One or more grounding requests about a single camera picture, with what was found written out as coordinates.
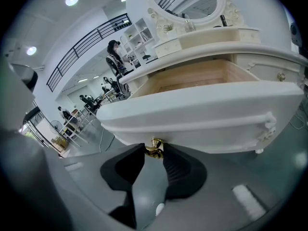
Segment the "vanity countertop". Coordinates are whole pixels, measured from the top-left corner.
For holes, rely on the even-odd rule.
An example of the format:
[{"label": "vanity countertop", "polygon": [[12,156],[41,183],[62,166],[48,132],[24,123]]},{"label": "vanity countertop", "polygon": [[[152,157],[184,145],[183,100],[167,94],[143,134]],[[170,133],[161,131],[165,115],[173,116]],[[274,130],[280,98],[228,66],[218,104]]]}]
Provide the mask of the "vanity countertop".
[{"label": "vanity countertop", "polygon": [[205,36],[210,36],[211,34],[213,34],[214,32],[232,32],[232,31],[238,31],[239,29],[245,29],[245,30],[252,30],[252,31],[259,31],[258,28],[256,27],[247,27],[247,26],[221,26],[221,27],[214,27],[214,28],[205,28],[205,29],[200,29],[197,31],[193,31],[193,32],[188,32],[188,33],[184,33],[181,35],[178,35],[174,38],[170,38],[168,40],[160,40],[158,41],[157,44],[154,45],[155,47],[158,47],[166,42],[175,40],[175,39],[179,39],[179,40],[185,40],[186,38],[189,38],[193,35],[199,36],[199,35],[205,35]]},{"label": "vanity countertop", "polygon": [[138,69],[134,70],[130,74],[122,77],[120,79],[120,83],[125,84],[134,79],[140,78],[144,75],[160,70],[162,68],[169,67],[185,61],[189,61],[192,59],[197,59],[212,55],[235,54],[235,53],[250,53],[250,54],[274,56],[291,62],[298,63],[300,65],[308,66],[308,59],[292,51],[284,51],[277,49],[275,47],[257,43],[218,42],[202,46],[191,47],[161,57],[156,61],[140,66]]}]

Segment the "woman with dark hair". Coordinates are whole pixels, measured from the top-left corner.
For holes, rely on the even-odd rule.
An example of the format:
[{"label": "woman with dark hair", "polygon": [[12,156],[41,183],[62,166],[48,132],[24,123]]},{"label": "woman with dark hair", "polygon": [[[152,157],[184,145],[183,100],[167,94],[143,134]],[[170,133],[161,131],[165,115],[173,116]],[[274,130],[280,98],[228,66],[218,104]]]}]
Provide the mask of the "woman with dark hair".
[{"label": "woman with dark hair", "polygon": [[133,67],[130,64],[125,64],[129,63],[129,58],[124,56],[124,53],[119,45],[120,42],[112,40],[108,43],[107,51],[116,62],[119,72],[124,74],[127,71],[133,70]]}]

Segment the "potted plant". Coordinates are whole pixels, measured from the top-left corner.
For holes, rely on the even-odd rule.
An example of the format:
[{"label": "potted plant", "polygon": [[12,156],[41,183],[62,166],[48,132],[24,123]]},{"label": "potted plant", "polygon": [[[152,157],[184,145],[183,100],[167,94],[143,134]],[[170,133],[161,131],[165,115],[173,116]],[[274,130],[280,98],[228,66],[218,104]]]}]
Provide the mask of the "potted plant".
[{"label": "potted plant", "polygon": [[173,24],[164,25],[164,31],[166,32],[169,39],[174,39],[177,37],[177,31]]}]

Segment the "table leg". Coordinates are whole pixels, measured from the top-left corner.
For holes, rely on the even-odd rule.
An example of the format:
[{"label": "table leg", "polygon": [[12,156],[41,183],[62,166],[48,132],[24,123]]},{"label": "table leg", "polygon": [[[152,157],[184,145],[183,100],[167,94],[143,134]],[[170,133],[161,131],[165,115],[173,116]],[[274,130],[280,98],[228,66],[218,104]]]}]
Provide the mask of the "table leg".
[{"label": "table leg", "polygon": [[67,127],[68,130],[70,130],[73,134],[75,134],[78,138],[81,138],[85,143],[89,143],[88,141],[86,141],[83,137],[79,136],[78,134],[76,134],[75,132],[73,132],[72,129],[70,129],[69,127]]}]

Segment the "bottle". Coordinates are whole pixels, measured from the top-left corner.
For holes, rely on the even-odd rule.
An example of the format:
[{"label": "bottle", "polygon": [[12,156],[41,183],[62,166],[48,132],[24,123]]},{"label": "bottle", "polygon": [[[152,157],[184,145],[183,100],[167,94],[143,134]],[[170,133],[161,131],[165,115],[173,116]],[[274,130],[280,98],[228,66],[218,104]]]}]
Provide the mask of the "bottle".
[{"label": "bottle", "polygon": [[196,30],[196,26],[194,25],[194,22],[185,20],[185,31],[188,32],[193,32]]}]

